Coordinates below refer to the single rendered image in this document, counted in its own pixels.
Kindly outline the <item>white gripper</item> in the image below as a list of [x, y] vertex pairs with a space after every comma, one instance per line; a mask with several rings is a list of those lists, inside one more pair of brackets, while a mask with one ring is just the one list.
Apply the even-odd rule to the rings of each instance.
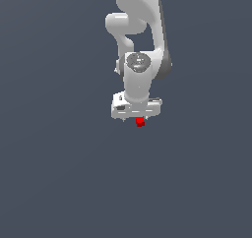
[[144, 105], [133, 104], [128, 102], [124, 97], [124, 92], [118, 92], [113, 95], [111, 104], [111, 117], [113, 119], [122, 119], [123, 122], [131, 117], [144, 117], [148, 120], [149, 117], [160, 114], [160, 107], [162, 100], [157, 98], [150, 98]]

